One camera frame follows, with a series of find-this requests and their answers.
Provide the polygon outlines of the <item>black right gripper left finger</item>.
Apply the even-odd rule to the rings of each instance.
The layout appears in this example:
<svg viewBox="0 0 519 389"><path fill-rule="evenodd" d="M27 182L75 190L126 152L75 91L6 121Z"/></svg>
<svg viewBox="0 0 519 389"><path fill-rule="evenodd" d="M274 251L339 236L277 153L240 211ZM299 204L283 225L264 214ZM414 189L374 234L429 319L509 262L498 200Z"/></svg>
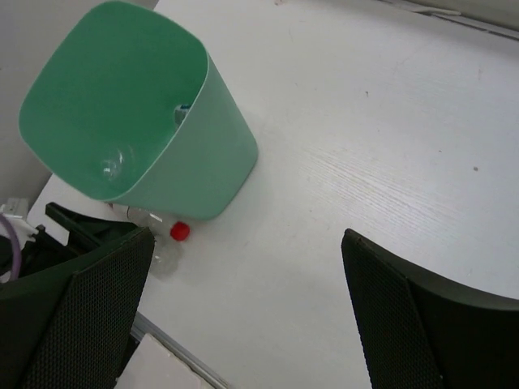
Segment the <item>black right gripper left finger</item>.
<svg viewBox="0 0 519 389"><path fill-rule="evenodd" d="M3 388L112 388L154 248L148 229L1 286Z"/></svg>

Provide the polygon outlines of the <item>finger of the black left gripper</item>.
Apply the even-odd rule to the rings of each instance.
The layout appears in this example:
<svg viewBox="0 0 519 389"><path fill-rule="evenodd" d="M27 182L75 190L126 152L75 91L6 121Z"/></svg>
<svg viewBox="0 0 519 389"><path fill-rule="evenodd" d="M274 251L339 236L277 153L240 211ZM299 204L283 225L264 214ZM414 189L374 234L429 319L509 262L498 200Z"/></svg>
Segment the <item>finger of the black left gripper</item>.
<svg viewBox="0 0 519 389"><path fill-rule="evenodd" d="M131 222L82 215L57 203L48 203L45 214L69 233L65 244L45 234L45 259L75 259L105 246L113 246L138 230Z"/></svg>

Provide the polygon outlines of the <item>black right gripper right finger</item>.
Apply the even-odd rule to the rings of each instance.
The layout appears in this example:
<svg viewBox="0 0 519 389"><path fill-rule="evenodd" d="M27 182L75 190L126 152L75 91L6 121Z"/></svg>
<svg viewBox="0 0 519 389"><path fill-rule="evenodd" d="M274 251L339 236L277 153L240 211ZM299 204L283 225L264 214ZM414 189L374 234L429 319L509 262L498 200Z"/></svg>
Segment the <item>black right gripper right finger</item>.
<svg viewBox="0 0 519 389"><path fill-rule="evenodd" d="M345 278L374 388L516 388L518 301L457 283L347 229Z"/></svg>

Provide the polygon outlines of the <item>clear bottle red label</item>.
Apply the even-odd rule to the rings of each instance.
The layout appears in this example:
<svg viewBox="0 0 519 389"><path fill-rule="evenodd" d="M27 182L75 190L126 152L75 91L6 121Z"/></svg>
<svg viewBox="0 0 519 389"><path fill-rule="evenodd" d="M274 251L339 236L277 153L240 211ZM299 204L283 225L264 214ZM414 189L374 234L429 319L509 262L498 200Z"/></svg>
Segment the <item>clear bottle red label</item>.
<svg viewBox="0 0 519 389"><path fill-rule="evenodd" d="M191 227L174 216L116 203L110 203L109 206L118 216L123 216L129 222L148 227L156 237L184 242L191 234Z"/></svg>

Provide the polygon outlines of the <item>clear bottle blue white label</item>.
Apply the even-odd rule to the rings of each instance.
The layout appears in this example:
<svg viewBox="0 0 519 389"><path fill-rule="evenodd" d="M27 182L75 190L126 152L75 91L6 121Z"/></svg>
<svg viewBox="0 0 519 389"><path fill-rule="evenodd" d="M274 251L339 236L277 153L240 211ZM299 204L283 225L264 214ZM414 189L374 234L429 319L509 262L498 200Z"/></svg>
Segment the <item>clear bottle blue white label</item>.
<svg viewBox="0 0 519 389"><path fill-rule="evenodd" d="M180 127L185 117L189 113L191 105L177 105L174 108L174 124L176 127Z"/></svg>

